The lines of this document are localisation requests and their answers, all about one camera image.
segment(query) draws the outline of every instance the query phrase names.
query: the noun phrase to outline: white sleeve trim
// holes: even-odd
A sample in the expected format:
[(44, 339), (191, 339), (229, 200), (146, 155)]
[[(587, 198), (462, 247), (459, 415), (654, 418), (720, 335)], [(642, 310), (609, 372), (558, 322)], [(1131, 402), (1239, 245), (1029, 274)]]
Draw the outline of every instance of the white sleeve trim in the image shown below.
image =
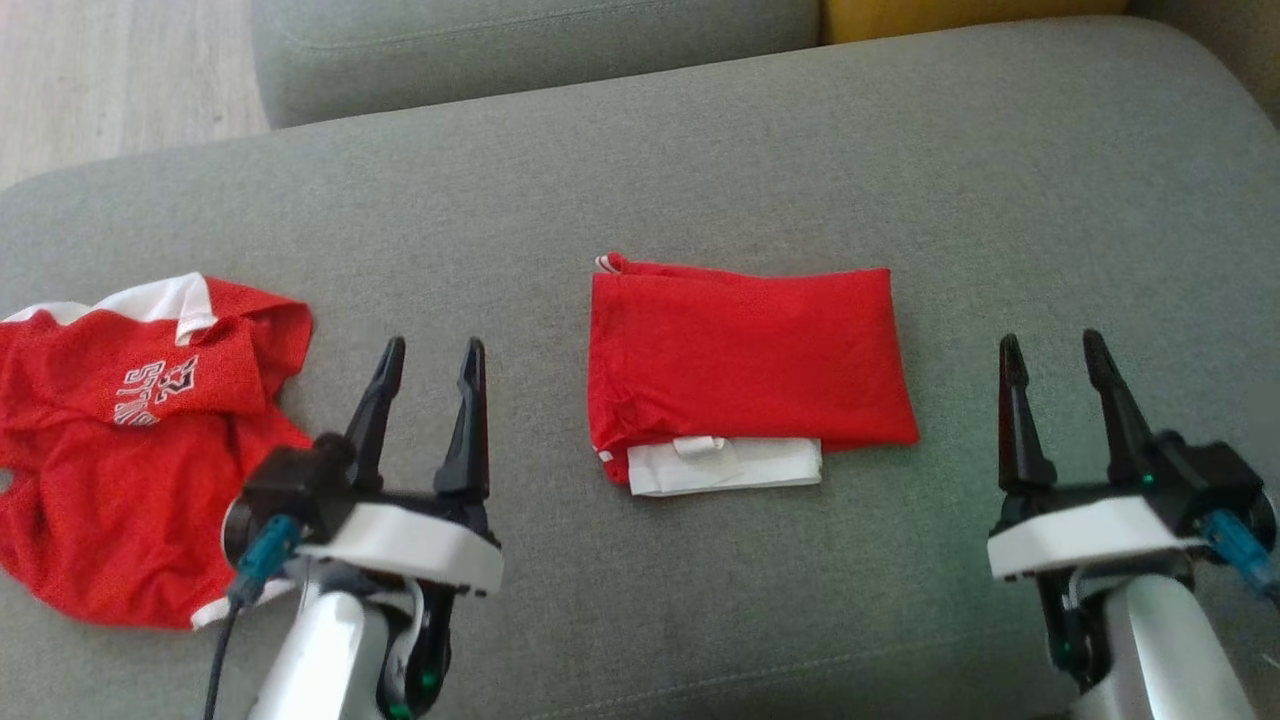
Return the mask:
[(92, 307), (79, 302), (41, 302), (10, 315), (0, 323), (22, 323), (40, 311), (47, 311), (59, 325), (69, 325), (95, 310), (108, 310), (131, 320), (150, 323), (178, 320), (174, 345), (191, 343), (191, 336), (218, 323), (209, 283), (200, 273), (187, 273), (177, 278), (140, 284), (116, 292)]
[[(275, 600), (293, 588), (293, 580), (285, 578), (270, 579), (265, 585), (262, 585), (262, 597), (259, 598), (255, 607)], [(216, 623), (223, 618), (227, 618), (228, 611), (230, 611), (230, 601), (225, 597), (220, 597), (191, 614), (191, 629), (198, 630), (210, 623)]]

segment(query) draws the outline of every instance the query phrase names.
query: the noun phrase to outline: gray fabric surface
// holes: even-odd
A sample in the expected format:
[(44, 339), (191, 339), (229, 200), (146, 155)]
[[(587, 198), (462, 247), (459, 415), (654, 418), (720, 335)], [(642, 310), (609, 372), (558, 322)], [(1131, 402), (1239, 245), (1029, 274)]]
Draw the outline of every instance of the gray fabric surface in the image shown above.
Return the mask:
[(271, 127), (812, 47), (818, 0), (255, 0)]
[(1169, 23), (1203, 42), (1280, 126), (1280, 3), (1133, 0), (1129, 13)]
[[(311, 304), (284, 405), (343, 427), (385, 338), (410, 355), (387, 443), (428, 487), (466, 338), (490, 352), (490, 516), (507, 584), (454, 612), (433, 717), (1025, 717), (1034, 591), (988, 577), (996, 345), (1016, 331), (1065, 479), (1106, 462), (1080, 329), (1155, 425), (1280, 446), (1280, 138), (1156, 23), (986, 26), (296, 128), (58, 172), (0, 196), (0, 307), (200, 269)], [(893, 269), (923, 441), (823, 484), (644, 501), (588, 442), (591, 259), (749, 273)], [(1274, 611), (1201, 597), (1263, 716)], [(214, 637), (76, 624), (0, 579), (0, 715), (193, 717)], [(237, 634), (224, 717), (292, 609)]]

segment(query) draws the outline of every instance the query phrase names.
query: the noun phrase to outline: wooden floor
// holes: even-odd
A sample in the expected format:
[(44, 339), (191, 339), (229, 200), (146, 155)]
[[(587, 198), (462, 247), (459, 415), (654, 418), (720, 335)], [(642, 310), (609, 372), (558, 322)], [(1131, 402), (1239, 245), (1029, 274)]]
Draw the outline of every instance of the wooden floor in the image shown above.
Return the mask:
[(250, 0), (0, 0), (0, 190), (266, 132)]

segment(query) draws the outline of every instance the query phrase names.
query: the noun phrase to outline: black cable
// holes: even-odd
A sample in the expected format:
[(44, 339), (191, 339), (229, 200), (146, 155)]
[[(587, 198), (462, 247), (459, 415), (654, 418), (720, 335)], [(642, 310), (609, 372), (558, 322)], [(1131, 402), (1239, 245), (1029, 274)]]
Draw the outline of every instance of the black cable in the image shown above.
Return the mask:
[(218, 683), (223, 678), (223, 661), (227, 660), (227, 646), (232, 642), (232, 630), (236, 629), (236, 616), (239, 615), (239, 611), (241, 605), (232, 601), (227, 610), (227, 621), (218, 635), (214, 666), (209, 670), (209, 692), (205, 693), (205, 720), (214, 720), (214, 707), (218, 705)]

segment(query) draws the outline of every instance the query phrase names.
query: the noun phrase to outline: folded clothing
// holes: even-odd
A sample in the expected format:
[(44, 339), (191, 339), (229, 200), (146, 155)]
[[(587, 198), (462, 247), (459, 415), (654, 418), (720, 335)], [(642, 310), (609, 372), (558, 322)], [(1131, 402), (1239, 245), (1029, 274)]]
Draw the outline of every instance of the folded clothing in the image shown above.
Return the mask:
[(310, 341), (306, 305), (197, 273), (0, 322), (0, 565), (88, 623), (225, 612), (223, 518), (308, 445), (275, 396)]
[(627, 448), (631, 495), (666, 497), (822, 480), (822, 445), (808, 438), (682, 437)]
[(588, 419), (614, 483), (677, 438), (808, 438), (824, 452), (919, 439), (887, 269), (762, 278), (598, 260)]

